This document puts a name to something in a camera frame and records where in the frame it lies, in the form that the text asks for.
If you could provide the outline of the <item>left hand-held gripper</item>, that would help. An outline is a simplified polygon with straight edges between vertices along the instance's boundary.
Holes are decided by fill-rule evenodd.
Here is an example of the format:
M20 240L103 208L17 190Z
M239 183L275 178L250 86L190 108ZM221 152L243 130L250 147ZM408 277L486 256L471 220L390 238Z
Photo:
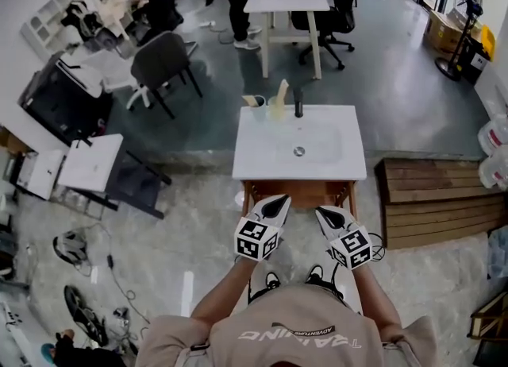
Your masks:
M237 223L233 248L237 256L262 261L279 247L282 233L291 208L289 195L274 195L257 202L248 214Z

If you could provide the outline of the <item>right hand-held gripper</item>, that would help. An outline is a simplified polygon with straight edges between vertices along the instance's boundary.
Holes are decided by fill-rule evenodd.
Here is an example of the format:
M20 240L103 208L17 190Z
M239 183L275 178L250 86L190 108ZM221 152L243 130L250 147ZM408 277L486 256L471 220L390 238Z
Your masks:
M338 237L341 230L348 229L356 222L349 211L335 206L319 206L315 210L315 215L325 239L331 241L329 243L331 254L340 265L354 270L373 259L371 239L364 226L347 231Z

